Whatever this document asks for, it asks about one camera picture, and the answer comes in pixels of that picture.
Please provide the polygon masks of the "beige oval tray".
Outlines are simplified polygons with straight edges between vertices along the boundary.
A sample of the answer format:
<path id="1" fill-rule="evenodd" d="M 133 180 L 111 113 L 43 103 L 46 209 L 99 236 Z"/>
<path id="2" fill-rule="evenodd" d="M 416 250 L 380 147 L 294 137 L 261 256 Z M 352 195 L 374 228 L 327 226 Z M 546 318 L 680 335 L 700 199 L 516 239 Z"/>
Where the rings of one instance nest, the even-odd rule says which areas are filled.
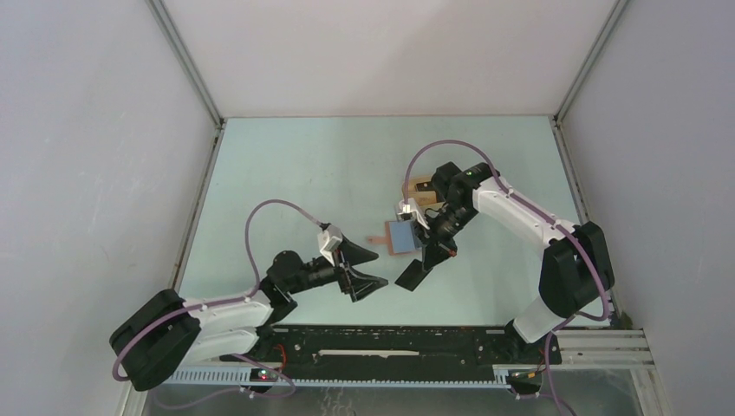
<path id="1" fill-rule="evenodd" d="M 438 210 L 440 206 L 443 205 L 444 200 L 438 192 L 436 191 L 435 187 L 432 184 L 432 176 L 431 175 L 424 175 L 424 176 L 414 176 L 411 177 L 407 182 L 407 187 L 402 186 L 401 190 L 403 193 L 403 196 L 408 196 L 411 198 L 412 196 L 416 194 L 435 194 L 437 199 L 440 201 L 440 204 L 434 205 L 434 206 L 426 206 L 426 207 L 420 207 L 420 208 L 432 208 L 435 210 Z"/>

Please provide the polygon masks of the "orange leather card holder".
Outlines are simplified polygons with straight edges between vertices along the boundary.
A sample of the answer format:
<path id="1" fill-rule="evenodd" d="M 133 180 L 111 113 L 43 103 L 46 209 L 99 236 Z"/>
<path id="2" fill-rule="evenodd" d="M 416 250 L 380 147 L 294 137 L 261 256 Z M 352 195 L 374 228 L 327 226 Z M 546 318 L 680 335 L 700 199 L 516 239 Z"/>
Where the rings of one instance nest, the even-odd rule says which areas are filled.
<path id="1" fill-rule="evenodd" d="M 414 254 L 421 250 L 420 241 L 413 234 L 413 226 L 407 221 L 386 221 L 382 235 L 367 236 L 366 240 L 372 245 L 385 246 L 389 256 Z"/>

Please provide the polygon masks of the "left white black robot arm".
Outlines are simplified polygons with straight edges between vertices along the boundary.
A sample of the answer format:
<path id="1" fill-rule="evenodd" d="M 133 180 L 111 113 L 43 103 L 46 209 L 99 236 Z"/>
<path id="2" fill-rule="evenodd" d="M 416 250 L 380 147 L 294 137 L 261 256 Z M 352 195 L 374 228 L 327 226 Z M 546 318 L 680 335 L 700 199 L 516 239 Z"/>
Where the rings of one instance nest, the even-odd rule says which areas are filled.
<path id="1" fill-rule="evenodd" d="M 274 349 L 273 325 L 298 306 L 295 294 L 334 283 L 359 302 L 388 284 L 356 269 L 378 257 L 339 237 L 308 262 L 293 250 L 279 252 L 258 288 L 243 294 L 186 300 L 173 289 L 161 290 L 111 334 L 113 377 L 144 392 L 183 365 L 234 354 L 263 361 Z"/>

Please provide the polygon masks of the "gold credit card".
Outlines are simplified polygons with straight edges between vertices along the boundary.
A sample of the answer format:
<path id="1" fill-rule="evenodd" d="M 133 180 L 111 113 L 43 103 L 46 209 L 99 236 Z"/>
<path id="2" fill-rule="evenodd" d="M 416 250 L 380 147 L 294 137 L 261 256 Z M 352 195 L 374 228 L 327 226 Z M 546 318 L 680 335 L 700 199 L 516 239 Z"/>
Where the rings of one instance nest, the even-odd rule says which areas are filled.
<path id="1" fill-rule="evenodd" d="M 412 196 L 419 207 L 434 206 L 440 204 L 435 194 L 416 194 Z"/>

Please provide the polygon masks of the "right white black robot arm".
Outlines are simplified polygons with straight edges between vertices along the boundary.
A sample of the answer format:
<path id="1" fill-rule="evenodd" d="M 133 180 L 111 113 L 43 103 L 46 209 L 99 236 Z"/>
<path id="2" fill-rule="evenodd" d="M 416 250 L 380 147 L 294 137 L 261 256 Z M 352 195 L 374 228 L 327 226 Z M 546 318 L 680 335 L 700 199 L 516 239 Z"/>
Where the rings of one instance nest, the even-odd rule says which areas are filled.
<path id="1" fill-rule="evenodd" d="M 456 235 L 479 214 L 502 223 L 541 255 L 538 296 L 505 330 L 504 351 L 513 361 L 528 361 L 542 337 L 614 286 L 606 238 L 594 222 L 575 224 L 551 214 L 493 175 L 486 163 L 462 171 L 448 162 L 436 169 L 431 185 L 443 205 L 414 228 L 422 244 L 421 259 L 412 264 L 415 284 L 457 255 Z"/>

